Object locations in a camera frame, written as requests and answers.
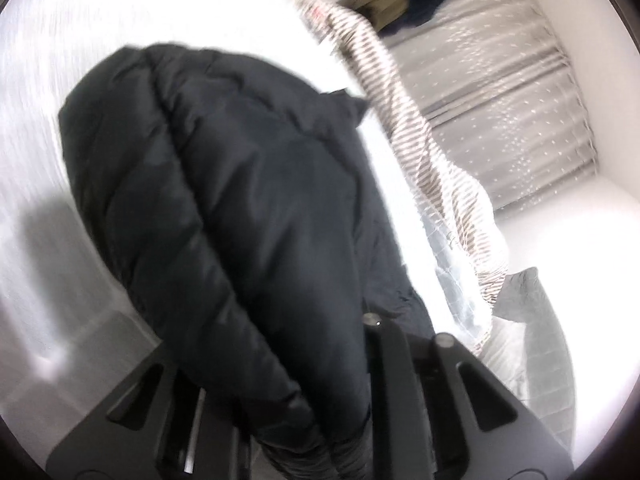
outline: metal bolt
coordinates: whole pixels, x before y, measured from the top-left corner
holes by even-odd
[[[436,345],[441,348],[451,348],[455,343],[456,340],[451,334],[442,333],[436,336]]]
[[[378,314],[374,314],[373,312],[367,312],[362,316],[362,322],[365,325],[369,326],[378,326],[382,318]]]

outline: black puffer jacket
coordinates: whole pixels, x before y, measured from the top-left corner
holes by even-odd
[[[100,256],[290,478],[366,474],[363,311],[433,333],[356,132],[365,110],[251,57],[155,45],[101,62],[60,111]]]

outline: bedding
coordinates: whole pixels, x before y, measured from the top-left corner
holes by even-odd
[[[630,257],[640,250],[640,204],[598,176],[498,225],[510,245],[510,271],[536,266],[562,327],[575,381],[572,455],[579,465],[640,373],[640,262]],[[606,233],[624,233],[624,243]]]
[[[319,0],[300,0],[301,15],[319,41],[332,46],[358,77],[386,128],[394,153],[418,203],[432,203],[449,243],[471,260],[485,308],[465,325],[475,351],[490,332],[490,305],[506,274],[506,244],[490,200],[478,182],[451,164],[431,135],[430,124],[407,95],[396,65],[369,22],[352,10]]]
[[[56,120],[66,95],[98,61],[125,44],[157,42],[251,54],[318,91],[362,95],[290,0],[9,0],[0,13],[0,415],[42,466],[158,344],[81,227]],[[358,133],[434,328],[464,339],[375,114]]]
[[[414,197],[435,256],[438,281],[456,322],[466,327],[487,326],[490,309],[482,297],[471,260],[457,244],[450,242],[450,233],[433,204],[417,191]],[[474,338],[470,338],[467,346],[478,353],[487,337],[486,330],[471,334]]]
[[[494,315],[498,327],[481,361],[571,451],[576,417],[571,354],[535,267],[507,275]]]

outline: gray curtain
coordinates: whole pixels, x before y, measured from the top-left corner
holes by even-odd
[[[447,0],[385,43],[436,140],[498,213],[595,172],[572,67],[534,0]]]

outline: striped fabric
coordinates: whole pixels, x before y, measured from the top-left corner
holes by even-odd
[[[365,18],[321,0],[300,0],[298,7],[316,38],[330,42],[344,57],[385,127],[407,180],[440,213],[449,243],[462,247],[482,297],[495,303],[507,271],[508,250],[486,191],[447,160],[429,122],[406,92],[393,57]]]

